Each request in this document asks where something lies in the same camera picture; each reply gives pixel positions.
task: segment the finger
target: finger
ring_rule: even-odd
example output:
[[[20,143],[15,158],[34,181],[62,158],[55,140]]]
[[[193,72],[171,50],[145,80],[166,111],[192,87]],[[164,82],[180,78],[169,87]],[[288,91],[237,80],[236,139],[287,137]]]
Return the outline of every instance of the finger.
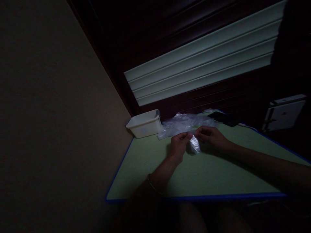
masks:
[[[206,142],[208,142],[209,139],[210,139],[209,136],[207,136],[207,135],[205,135],[205,134],[202,134],[202,133],[198,133],[197,136],[196,136],[196,138],[199,138],[200,140],[206,141]]]
[[[182,141],[188,143],[193,137],[193,134],[189,133]]]
[[[197,131],[195,132],[194,136],[197,137],[198,134],[206,134],[206,135],[210,135],[211,132],[214,131],[214,127],[208,127],[208,126],[201,126],[200,128],[197,129]]]
[[[179,140],[182,140],[184,137],[186,137],[188,135],[188,133],[187,132],[184,132],[184,133],[180,133],[180,134],[177,134],[176,136],[174,136],[174,137],[176,137],[176,138],[178,138]]]

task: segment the plastic container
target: plastic container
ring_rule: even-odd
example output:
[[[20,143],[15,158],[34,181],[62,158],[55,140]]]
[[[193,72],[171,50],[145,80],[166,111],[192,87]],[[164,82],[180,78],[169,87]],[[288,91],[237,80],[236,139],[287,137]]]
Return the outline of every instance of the plastic container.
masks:
[[[136,138],[142,138],[161,132],[160,111],[158,109],[131,118],[126,125]]]

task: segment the hand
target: hand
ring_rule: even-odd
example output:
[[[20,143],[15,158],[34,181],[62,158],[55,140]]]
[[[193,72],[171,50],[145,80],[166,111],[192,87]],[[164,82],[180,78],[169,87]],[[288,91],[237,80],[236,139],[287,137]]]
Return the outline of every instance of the hand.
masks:
[[[177,164],[180,164],[183,159],[183,155],[186,150],[187,143],[192,138],[191,133],[180,133],[171,139],[172,150],[169,154],[169,158],[172,158]]]
[[[214,127],[201,126],[197,129],[194,136],[204,142],[208,142],[212,147],[225,154],[235,145]]]

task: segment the blue table edge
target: blue table edge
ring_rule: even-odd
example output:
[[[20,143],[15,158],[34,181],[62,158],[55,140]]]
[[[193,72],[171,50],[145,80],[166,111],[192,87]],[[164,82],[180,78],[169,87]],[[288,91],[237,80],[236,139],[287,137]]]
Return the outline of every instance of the blue table edge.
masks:
[[[272,140],[271,138],[267,137],[266,135],[258,132],[257,130],[254,130],[252,128],[250,128],[251,130],[255,131],[256,133],[259,133],[260,135],[264,136],[265,138],[269,139],[270,141],[274,142],[275,144],[279,145],[280,147],[283,147],[285,150],[288,150],[289,152],[293,153],[294,155],[298,156],[299,158],[305,160],[306,162],[311,164],[311,161],[307,160],[306,158],[302,157],[301,155],[297,154],[296,152],[288,149],[287,147],[281,145],[280,143]],[[134,138],[132,138],[132,141],[129,145],[129,147],[126,150],[126,153],[121,161],[121,164],[118,168],[117,173],[115,174],[113,181],[108,189],[108,192],[105,196],[105,202],[109,203],[109,204],[117,204],[117,203],[124,203],[127,201],[127,199],[107,199],[107,196],[109,194],[109,191],[112,187],[112,184],[114,182],[114,180],[117,177],[117,174],[120,170],[120,167],[123,163],[123,160],[127,154],[127,152],[129,151],[130,146],[132,145]],[[282,192],[278,192],[278,193],[252,193],[252,194],[226,194],[226,195],[206,195],[206,196],[184,196],[184,197],[165,197],[164,200],[165,201],[186,201],[186,202],[192,202],[192,201],[230,201],[230,200],[236,200],[236,199],[255,199],[255,198],[276,198],[276,197],[286,197],[287,195],[285,193]]]

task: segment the window blind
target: window blind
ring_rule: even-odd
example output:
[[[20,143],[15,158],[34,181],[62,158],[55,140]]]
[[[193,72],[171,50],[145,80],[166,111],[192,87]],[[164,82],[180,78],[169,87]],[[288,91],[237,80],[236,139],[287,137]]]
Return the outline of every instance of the window blind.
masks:
[[[139,106],[270,64],[281,1],[124,72]]]

